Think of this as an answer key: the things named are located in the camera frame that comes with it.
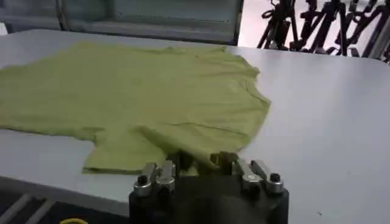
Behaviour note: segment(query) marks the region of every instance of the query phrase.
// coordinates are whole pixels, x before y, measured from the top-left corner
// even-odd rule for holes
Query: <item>black knob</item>
[[[145,175],[141,175],[141,176],[138,176],[137,178],[137,183],[140,185],[140,186],[143,186],[147,183],[147,176]]]
[[[269,176],[269,180],[271,180],[272,182],[279,182],[280,181],[280,175],[277,174],[277,173],[272,173]]]

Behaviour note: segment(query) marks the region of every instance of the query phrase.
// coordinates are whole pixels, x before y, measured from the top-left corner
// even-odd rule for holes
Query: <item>silver bracket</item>
[[[151,193],[152,184],[155,182],[158,174],[157,165],[155,163],[147,163],[142,170],[142,174],[138,176],[134,183],[134,192],[139,197],[146,197]]]
[[[261,178],[252,172],[245,160],[238,158],[237,165],[243,178],[243,189],[250,190],[253,187],[259,187]]]
[[[172,192],[175,190],[175,164],[171,160],[166,160],[161,168],[161,175],[156,179],[156,183],[161,188],[166,188]]]
[[[280,178],[280,175],[277,173],[271,173],[268,167],[261,160],[252,160],[250,162],[250,167],[259,175],[263,180],[265,180],[266,190],[273,194],[280,194],[285,191],[285,185],[283,180]]]

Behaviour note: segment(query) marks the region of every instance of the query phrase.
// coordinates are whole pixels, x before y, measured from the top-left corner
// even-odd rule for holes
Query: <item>white table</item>
[[[0,37],[0,68],[24,65],[80,41],[134,47],[207,47],[142,38],[32,30]],[[272,100],[266,122],[240,155],[285,179],[290,223],[390,223],[390,67],[372,59],[229,47],[260,69]],[[0,130],[0,186],[127,213],[135,180],[81,174],[93,144]]]

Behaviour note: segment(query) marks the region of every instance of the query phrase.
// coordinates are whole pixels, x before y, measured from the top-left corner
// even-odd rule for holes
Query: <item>yellow t-shirt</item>
[[[243,148],[264,121],[257,74],[223,48],[83,42],[0,71],[0,128],[91,140],[86,169],[140,170],[178,150],[209,163]]]

